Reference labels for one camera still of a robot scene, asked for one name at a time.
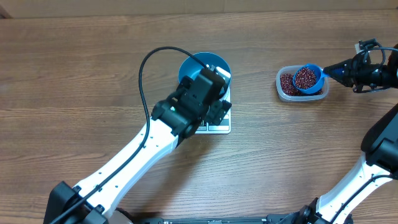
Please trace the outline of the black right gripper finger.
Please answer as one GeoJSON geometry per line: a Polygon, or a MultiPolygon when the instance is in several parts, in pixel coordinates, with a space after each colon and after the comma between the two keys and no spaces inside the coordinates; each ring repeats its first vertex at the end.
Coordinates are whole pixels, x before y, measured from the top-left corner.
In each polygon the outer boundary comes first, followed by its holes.
{"type": "Polygon", "coordinates": [[[352,59],[344,60],[342,62],[330,65],[323,69],[323,73],[327,75],[343,75],[345,71],[349,68],[352,59]]]}
{"type": "Polygon", "coordinates": [[[344,73],[329,73],[328,75],[330,78],[334,79],[345,87],[352,88],[354,86],[353,78],[345,75],[344,73]]]}

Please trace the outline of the blue plastic measuring scoop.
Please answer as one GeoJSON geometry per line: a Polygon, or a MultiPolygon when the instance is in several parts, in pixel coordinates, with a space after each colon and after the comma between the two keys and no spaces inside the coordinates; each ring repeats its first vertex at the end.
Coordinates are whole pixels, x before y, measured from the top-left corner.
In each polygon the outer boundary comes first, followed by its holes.
{"type": "Polygon", "coordinates": [[[293,85],[301,95],[321,95],[328,77],[321,67],[308,63],[295,72],[293,85]]]}

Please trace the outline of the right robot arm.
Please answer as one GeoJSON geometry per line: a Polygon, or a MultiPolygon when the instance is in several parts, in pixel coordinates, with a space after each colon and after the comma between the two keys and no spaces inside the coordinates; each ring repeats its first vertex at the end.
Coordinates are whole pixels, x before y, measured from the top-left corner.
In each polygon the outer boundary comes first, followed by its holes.
{"type": "MultiPolygon", "coordinates": [[[[356,55],[317,72],[355,93],[397,88],[397,47],[376,39],[356,44],[356,55]]],[[[354,167],[326,194],[300,209],[294,223],[351,223],[350,213],[373,191],[397,179],[397,107],[389,110],[366,133],[354,167]]]]}

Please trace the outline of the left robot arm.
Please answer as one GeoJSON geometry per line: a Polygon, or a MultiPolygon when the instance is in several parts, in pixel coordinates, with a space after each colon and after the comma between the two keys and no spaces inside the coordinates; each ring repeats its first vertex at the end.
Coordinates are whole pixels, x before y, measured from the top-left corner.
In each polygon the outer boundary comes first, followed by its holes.
{"type": "Polygon", "coordinates": [[[158,160],[209,124],[230,131],[230,83],[221,67],[182,70],[177,90],[155,105],[132,141],[74,187],[61,182],[51,191],[44,223],[130,223],[118,205],[158,160]]]}

